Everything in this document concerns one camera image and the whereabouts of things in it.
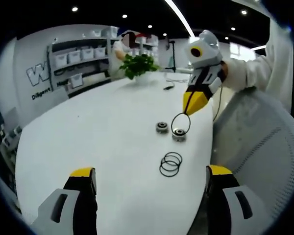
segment ceiling light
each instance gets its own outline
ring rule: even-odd
[[[178,16],[178,18],[182,21],[184,27],[188,31],[189,35],[191,37],[195,37],[195,34],[193,33],[190,25],[187,23],[185,17],[183,16],[182,12],[177,8],[177,6],[174,4],[172,0],[165,0],[165,2],[169,5],[169,7],[175,12],[175,14]]]
[[[266,48],[266,45],[260,46],[260,47],[254,47],[251,50],[260,50]]]

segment black rubber o-ring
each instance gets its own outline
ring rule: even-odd
[[[180,116],[181,114],[186,115],[187,118],[188,118],[188,122],[189,122],[189,126],[188,126],[187,131],[185,131],[185,134],[187,134],[188,131],[189,131],[190,128],[191,128],[191,119],[190,119],[190,116],[188,116],[186,113],[179,113],[178,115],[176,115],[176,116],[173,118],[173,120],[172,120],[172,122],[171,122],[171,131],[172,131],[172,133],[174,133],[174,134],[175,134],[175,132],[173,131],[173,123],[174,123],[175,119],[176,119],[178,116]]]
[[[179,164],[180,164],[180,165],[181,165],[182,162],[183,162],[183,158],[182,158],[181,154],[179,154],[179,153],[177,153],[177,152],[169,152],[169,153],[167,153],[167,154],[163,157],[163,159],[166,159],[166,157],[175,157],[175,158],[177,158],[178,161],[179,161]]]
[[[178,163],[176,163],[174,160],[166,160],[166,157],[174,157],[174,158],[176,158],[177,160],[178,160]],[[177,165],[178,167],[180,167],[180,165],[181,165],[181,161],[178,159],[178,157],[177,156],[174,156],[174,155],[166,155],[163,159],[161,159],[161,164],[163,164],[163,163],[166,163],[166,164],[168,164],[168,165]]]
[[[161,173],[163,176],[165,176],[165,177],[173,177],[173,176],[177,175],[178,172],[180,171],[180,169],[177,168],[175,174],[173,174],[173,175],[166,175],[166,174],[162,173],[162,171],[161,171],[161,168],[162,168],[162,167],[161,167],[161,166],[162,166],[162,165],[159,166],[159,171],[160,171],[160,173]]]
[[[173,165],[173,164],[169,164],[169,163],[174,163],[174,164],[176,165],[176,169],[179,169],[179,168],[180,168],[180,164],[176,163],[175,161],[171,161],[171,160],[161,161],[160,167],[161,167],[162,169],[164,169],[165,171],[168,171],[168,172],[170,172],[170,171],[175,171],[176,169],[173,169],[173,170],[165,169],[165,168],[162,166],[164,163],[167,163],[168,165]]]

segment green plant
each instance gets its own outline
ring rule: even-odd
[[[124,64],[120,66],[121,70],[125,70],[125,76],[133,79],[135,76],[140,76],[148,71],[157,71],[159,66],[154,64],[153,58],[149,55],[126,55]]]

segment window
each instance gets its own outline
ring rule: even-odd
[[[251,49],[247,47],[244,47],[235,43],[230,43],[230,52],[231,52],[230,57],[234,59],[239,59],[244,61],[256,59],[256,53],[254,51],[252,51]]]

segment wall lettering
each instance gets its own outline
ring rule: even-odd
[[[31,98],[32,98],[33,100],[36,99],[36,98],[40,98],[40,97],[42,97],[44,94],[46,94],[47,92],[51,92],[51,88],[50,88],[50,87],[47,88],[47,89],[45,89],[45,90],[42,91],[42,92],[37,92],[37,93],[33,94],[33,95],[31,96]]]
[[[65,85],[67,85],[68,82],[69,82],[68,79],[66,79],[66,80],[64,80],[62,82],[57,82],[57,87],[65,86]]]
[[[35,65],[35,67],[26,70],[27,77],[33,87],[39,84],[39,80],[44,82],[49,79],[47,70],[47,61],[42,64],[39,63]]]

